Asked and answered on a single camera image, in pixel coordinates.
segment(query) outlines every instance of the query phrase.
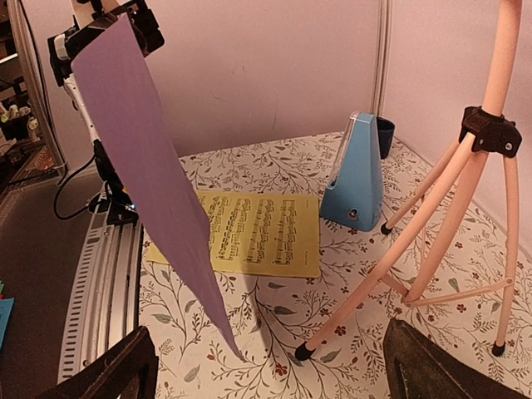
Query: patterned table surface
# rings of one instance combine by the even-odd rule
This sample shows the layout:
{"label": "patterned table surface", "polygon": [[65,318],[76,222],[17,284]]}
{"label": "patterned table surface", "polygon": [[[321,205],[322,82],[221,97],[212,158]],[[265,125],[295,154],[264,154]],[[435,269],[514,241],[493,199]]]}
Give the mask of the patterned table surface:
{"label": "patterned table surface", "polygon": [[[341,137],[334,133],[249,145],[188,156],[182,163],[199,190],[321,196]],[[394,143],[390,157],[382,163],[382,221],[403,203],[429,169],[405,145]],[[450,199],[444,199],[427,225],[428,248]],[[407,320],[465,364],[532,395],[532,269],[523,254],[507,350],[501,358],[490,352],[501,292],[410,310],[383,284],[356,315],[336,328],[335,336],[312,360],[299,362],[293,357],[294,348],[362,281],[409,218],[411,214],[389,236],[379,229],[362,233],[322,220],[321,278],[216,273],[246,362],[228,349],[172,269],[144,260],[140,323],[150,329],[160,356],[157,398],[386,398],[382,338],[392,317]],[[146,237],[144,254],[149,245]],[[416,275],[420,252],[421,236],[393,269],[402,282],[411,283]],[[502,277],[504,253],[504,232],[472,204],[427,296],[493,283]]]}

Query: purple sheet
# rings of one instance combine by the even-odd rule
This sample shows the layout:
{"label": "purple sheet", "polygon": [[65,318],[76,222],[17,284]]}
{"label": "purple sheet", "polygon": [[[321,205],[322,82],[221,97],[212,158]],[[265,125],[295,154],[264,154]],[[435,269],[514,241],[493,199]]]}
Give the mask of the purple sheet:
{"label": "purple sheet", "polygon": [[72,63],[83,101],[116,172],[161,253],[239,350],[209,258],[209,218],[167,134],[160,98],[126,17]]}

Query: black cup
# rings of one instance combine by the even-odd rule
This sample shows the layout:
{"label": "black cup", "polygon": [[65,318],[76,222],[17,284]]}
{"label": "black cup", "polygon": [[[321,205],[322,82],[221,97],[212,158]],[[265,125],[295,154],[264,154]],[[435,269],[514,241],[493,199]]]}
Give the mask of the black cup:
{"label": "black cup", "polygon": [[396,126],[388,119],[377,117],[377,130],[379,132],[379,149],[381,150],[381,159],[385,160],[390,154],[392,147],[393,132]]}

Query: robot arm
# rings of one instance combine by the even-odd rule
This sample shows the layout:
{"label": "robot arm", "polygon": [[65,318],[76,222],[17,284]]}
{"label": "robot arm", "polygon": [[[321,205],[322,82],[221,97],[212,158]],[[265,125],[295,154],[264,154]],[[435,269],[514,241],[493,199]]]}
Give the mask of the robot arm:
{"label": "robot arm", "polygon": [[71,0],[77,26],[83,29],[102,13],[111,12],[119,4],[116,0]]}
{"label": "robot arm", "polygon": [[65,89],[72,99],[72,104],[81,113],[86,123],[94,150],[96,168],[106,184],[106,192],[110,201],[107,223],[128,223],[136,220],[135,206],[131,203],[129,195],[124,190],[119,176],[107,157],[100,136],[77,87],[71,63],[89,43],[115,23],[121,14],[127,14],[130,19],[139,47],[145,57],[161,47],[165,40],[145,0],[131,0],[122,5],[119,5],[116,0],[71,0],[71,4],[76,25],[48,39],[50,63],[57,85]]}

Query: blue metronome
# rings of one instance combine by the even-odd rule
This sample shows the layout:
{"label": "blue metronome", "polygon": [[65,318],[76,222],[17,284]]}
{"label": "blue metronome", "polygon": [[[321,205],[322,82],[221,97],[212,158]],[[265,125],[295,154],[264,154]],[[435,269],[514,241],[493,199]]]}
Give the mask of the blue metronome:
{"label": "blue metronome", "polygon": [[377,118],[355,112],[338,149],[319,215],[370,231],[381,217],[382,171]]}

